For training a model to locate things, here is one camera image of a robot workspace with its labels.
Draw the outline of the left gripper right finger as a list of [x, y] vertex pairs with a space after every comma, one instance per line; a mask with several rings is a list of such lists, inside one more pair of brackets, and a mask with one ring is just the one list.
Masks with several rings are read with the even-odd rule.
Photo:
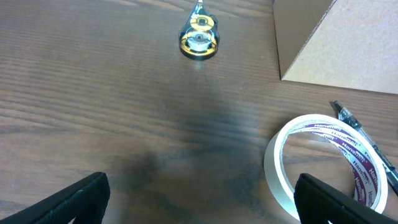
[[298, 178], [294, 202], [303, 224], [397, 224], [307, 173]]

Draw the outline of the black yellow correction tape dispenser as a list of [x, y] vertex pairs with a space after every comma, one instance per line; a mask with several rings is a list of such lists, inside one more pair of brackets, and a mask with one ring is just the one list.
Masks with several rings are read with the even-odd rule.
[[197, 0], [178, 35], [181, 53], [192, 60], [207, 60], [218, 51], [218, 20], [210, 14], [204, 0]]

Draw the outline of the white tape roll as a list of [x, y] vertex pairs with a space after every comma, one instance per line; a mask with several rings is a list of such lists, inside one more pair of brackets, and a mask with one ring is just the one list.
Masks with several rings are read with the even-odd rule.
[[354, 174], [354, 199], [382, 213], [388, 197], [383, 162], [372, 145], [348, 124], [322, 114], [306, 114], [289, 121], [268, 143], [264, 154], [264, 173], [274, 198], [296, 220], [300, 220], [282, 161], [283, 148], [292, 133], [310, 132], [335, 145], [350, 163]]

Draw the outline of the black pen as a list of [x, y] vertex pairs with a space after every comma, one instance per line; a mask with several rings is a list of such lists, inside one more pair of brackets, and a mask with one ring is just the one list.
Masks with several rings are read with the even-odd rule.
[[378, 145], [373, 141], [370, 135], [365, 131], [363, 125], [358, 121], [358, 119], [350, 112], [346, 107], [343, 107], [338, 101], [331, 101], [331, 106], [337, 113], [337, 117], [340, 121], [346, 123], [355, 129], [362, 137], [367, 140], [370, 145], [372, 145], [374, 151], [379, 156], [382, 161], [383, 168], [386, 173], [387, 181], [390, 187], [393, 189], [394, 193], [397, 195], [397, 169], [392, 164], [392, 162], [387, 158], [387, 156], [380, 150]]

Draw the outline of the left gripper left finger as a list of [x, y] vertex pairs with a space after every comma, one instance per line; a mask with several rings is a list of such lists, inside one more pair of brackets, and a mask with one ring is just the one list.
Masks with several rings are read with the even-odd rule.
[[1, 220], [1, 224], [101, 224], [110, 198], [104, 172], [95, 172]]

